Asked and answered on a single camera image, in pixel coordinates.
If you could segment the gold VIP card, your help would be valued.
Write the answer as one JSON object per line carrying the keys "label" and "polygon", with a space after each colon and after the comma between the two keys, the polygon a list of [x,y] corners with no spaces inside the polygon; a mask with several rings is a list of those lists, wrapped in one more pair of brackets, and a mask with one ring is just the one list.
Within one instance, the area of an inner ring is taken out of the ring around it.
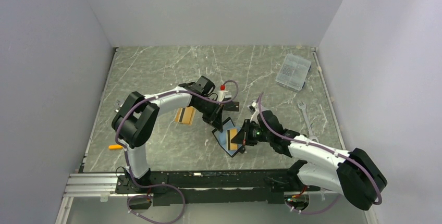
{"label": "gold VIP card", "polygon": [[234,143],[234,137],[237,135],[237,129],[231,128],[227,130],[226,133],[226,145],[228,151],[234,151],[238,149],[238,144]]}

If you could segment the black leather card holder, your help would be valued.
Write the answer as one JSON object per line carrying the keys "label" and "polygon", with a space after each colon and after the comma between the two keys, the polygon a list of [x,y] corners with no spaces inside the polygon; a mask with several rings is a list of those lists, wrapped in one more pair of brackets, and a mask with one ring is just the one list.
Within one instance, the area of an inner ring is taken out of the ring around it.
{"label": "black leather card holder", "polygon": [[240,131],[240,127],[235,126],[230,117],[223,121],[223,131],[216,129],[212,130],[212,135],[216,139],[218,145],[230,156],[234,157],[236,154],[245,152],[245,147],[242,144],[233,143],[233,138]]}

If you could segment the black card stack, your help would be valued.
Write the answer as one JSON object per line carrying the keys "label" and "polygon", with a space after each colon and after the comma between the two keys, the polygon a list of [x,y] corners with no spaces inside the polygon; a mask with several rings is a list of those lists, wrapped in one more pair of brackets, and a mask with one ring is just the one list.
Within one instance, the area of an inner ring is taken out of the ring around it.
{"label": "black card stack", "polygon": [[232,101],[232,102],[224,104],[224,111],[238,112],[240,110],[239,107],[240,107],[239,102]]}

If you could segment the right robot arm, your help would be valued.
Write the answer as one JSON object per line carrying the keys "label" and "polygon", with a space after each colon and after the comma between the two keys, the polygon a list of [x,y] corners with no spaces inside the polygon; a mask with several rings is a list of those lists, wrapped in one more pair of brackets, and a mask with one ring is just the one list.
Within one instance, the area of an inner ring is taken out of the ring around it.
{"label": "right robot arm", "polygon": [[378,197],[388,182],[367,152],[360,148],[339,150],[308,139],[284,128],[270,110],[253,116],[236,133],[227,132],[229,144],[254,146],[266,142],[276,153],[295,158],[287,170],[290,188],[317,186],[334,191],[360,210],[382,202]]}

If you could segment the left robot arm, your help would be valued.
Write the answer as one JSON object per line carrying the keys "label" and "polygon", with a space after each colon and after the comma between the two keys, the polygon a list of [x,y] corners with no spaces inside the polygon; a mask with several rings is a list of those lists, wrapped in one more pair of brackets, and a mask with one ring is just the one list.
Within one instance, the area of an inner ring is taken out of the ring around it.
{"label": "left robot arm", "polygon": [[182,83],[174,89],[143,95],[132,92],[125,99],[112,121],[115,141],[124,148],[125,175],[129,186],[142,193],[151,185],[151,169],[146,156],[146,143],[152,135],[158,116],[178,109],[195,109],[202,119],[217,130],[222,130],[222,111],[231,94],[221,85],[205,76],[196,82]]}

